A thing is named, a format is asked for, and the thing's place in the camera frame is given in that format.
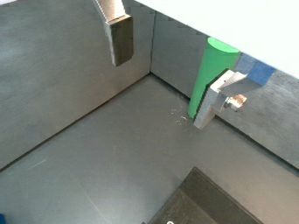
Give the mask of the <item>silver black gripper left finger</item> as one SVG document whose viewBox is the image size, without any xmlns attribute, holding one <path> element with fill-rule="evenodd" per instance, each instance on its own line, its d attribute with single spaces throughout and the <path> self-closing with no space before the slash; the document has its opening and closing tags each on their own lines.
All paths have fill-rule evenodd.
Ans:
<svg viewBox="0 0 299 224">
<path fill-rule="evenodd" d="M 121 0 L 92 0 L 101 17 L 112 64 L 118 67 L 133 56 L 133 18 Z"/>
</svg>

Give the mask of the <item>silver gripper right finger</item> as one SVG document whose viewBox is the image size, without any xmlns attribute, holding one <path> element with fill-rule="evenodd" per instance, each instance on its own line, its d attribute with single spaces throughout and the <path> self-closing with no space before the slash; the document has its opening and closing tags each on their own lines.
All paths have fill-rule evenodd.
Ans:
<svg viewBox="0 0 299 224">
<path fill-rule="evenodd" d="M 225 68 L 205 87 L 193 125 L 201 130 L 222 109 L 237 111 L 244 105 L 244 93 L 261 88 L 276 69 L 241 53 L 232 68 Z"/>
</svg>

